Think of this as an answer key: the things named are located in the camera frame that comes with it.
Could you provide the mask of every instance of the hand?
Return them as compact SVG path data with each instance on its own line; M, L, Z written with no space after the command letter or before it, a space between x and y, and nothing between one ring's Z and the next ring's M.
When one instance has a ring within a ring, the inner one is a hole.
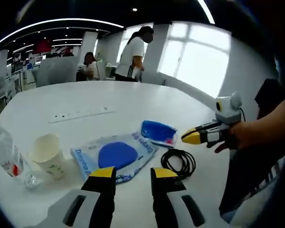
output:
M244 149L254 144L255 134L251 122L239 122L230 127L229 134L234 135L238 142L238 148ZM215 149L215 153L219 153L227 149L227 143L224 142Z

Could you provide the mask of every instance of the white t-shirt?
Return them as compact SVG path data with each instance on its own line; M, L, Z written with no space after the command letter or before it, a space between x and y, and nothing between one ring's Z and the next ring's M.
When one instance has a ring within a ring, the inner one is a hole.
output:
M139 37L135 37L131 42L125 46L123 53L120 57L119 65L116 69L116 73L124 76L135 78L139 73L139 69L133 66L133 57L144 55L144 45L143 40Z
M94 61L93 63L89 64L87 67L84 66L83 67L84 71L92 71L93 72L93 79L98 78L99 79L99 74L98 74L98 70L97 70L97 65L96 65L96 61Z

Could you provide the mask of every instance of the power strip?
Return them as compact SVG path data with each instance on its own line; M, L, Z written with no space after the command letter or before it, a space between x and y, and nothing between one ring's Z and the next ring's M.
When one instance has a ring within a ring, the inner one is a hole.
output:
M75 111L75 112L69 112L65 114L54 114L51 116L49 123L56 123L56 122L61 122L61 121L66 121L66 120L71 120L71 119L77 119L85 116L90 116L90 115L100 115L100 114L105 114L105 113L112 113L115 110L113 110L110 107L98 107L98 108L89 108L88 110L83 110L83 111Z

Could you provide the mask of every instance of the black hair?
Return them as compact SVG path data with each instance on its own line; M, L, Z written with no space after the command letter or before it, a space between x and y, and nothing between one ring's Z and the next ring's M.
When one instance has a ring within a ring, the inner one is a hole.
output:
M132 39L135 37L142 37L145 33L150 32L151 34L154 33L154 30L150 26L143 26L138 32L134 32L129 39L127 45L131 42Z
M93 62L96 61L94 54L92 52L87 52L84 59L84 65L88 66L87 62L85 61L87 56L93 56Z

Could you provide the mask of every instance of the ceiling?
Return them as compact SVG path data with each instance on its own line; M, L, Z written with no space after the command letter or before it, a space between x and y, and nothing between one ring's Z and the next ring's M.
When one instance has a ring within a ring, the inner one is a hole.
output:
M230 1L205 1L215 19L216 26L232 32L238 30L240 34L251 35L249 30L253 26L250 25L247 16L238 13L233 6L226 6L226 4L232 4ZM8 2L2 0L0 1L0 40L25 26L62 18L101 20L121 25L124 28L79 20L44 23L24 29L5 39L0 43L0 50L8 49L10 57L14 50L35 44L44 38L49 40L82 38L87 30L97 32L98 38L102 38L107 34L122 31L126 27L148 22L193 21L209 24L198 0L17 0ZM65 42L74 43L63 40L52 44L59 45Z

